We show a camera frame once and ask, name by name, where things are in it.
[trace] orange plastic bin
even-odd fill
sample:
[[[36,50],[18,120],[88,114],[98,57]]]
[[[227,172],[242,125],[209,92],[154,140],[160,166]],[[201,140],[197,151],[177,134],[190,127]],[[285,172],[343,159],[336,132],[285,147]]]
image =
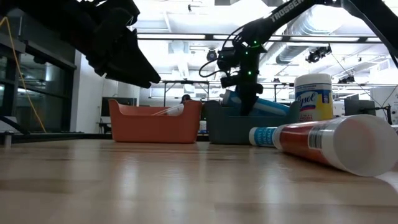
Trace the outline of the orange plastic bin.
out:
[[[112,137],[117,142],[194,143],[202,103],[188,101],[179,116],[151,116],[164,107],[120,105],[109,100]]]

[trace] monitor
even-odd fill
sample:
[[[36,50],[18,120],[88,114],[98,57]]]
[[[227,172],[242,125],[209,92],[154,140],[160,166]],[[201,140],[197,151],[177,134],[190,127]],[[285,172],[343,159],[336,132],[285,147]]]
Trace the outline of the monitor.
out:
[[[345,115],[370,114],[376,115],[374,101],[371,100],[344,100]]]

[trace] ceiling light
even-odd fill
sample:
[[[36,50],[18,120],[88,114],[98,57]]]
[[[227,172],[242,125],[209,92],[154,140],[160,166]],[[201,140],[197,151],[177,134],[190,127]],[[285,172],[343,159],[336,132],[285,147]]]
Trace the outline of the ceiling light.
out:
[[[189,46],[189,50],[191,51],[207,51],[208,47],[206,46]]]
[[[369,37],[366,39],[367,42],[381,42],[380,38],[378,37]]]
[[[204,40],[202,34],[137,34],[138,39]]]
[[[232,40],[235,38],[236,35],[232,35],[229,39]],[[228,38],[228,35],[214,35],[213,38],[215,40],[226,40]]]
[[[272,46],[272,44],[274,44],[274,43],[273,42],[267,42],[265,44],[265,46],[264,46],[264,49],[268,50]]]
[[[291,37],[290,41],[297,42],[357,42],[359,37]]]
[[[310,42],[306,42],[306,43],[297,43],[297,42],[289,42],[289,43],[286,43],[286,45],[288,45],[288,46],[298,46],[298,47],[300,47],[300,46],[304,46],[304,47],[328,47],[329,46],[329,44],[326,44],[326,43],[310,43]]]
[[[282,40],[282,38],[283,38],[282,36],[272,36],[269,38],[268,41],[280,41]]]

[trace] wooden tabletop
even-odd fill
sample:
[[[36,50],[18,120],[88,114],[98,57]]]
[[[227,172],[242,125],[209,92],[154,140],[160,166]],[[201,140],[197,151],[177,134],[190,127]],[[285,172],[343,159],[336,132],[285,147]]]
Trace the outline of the wooden tabletop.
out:
[[[397,172],[356,177],[267,148],[77,140],[0,149],[2,224],[393,224],[397,189]]]

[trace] plastic tube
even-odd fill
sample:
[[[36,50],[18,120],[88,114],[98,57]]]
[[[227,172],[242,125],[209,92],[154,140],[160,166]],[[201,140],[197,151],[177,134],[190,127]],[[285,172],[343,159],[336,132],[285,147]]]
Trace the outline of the plastic tube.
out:
[[[283,152],[364,177],[389,171],[398,159],[396,132],[368,114],[283,125],[273,142]]]
[[[184,105],[179,104],[177,106],[169,108],[169,110],[166,111],[166,114],[169,116],[178,116],[178,115],[182,114],[183,111],[184,111]]]
[[[272,137],[277,128],[252,128],[249,132],[249,141],[253,146],[275,147]]]

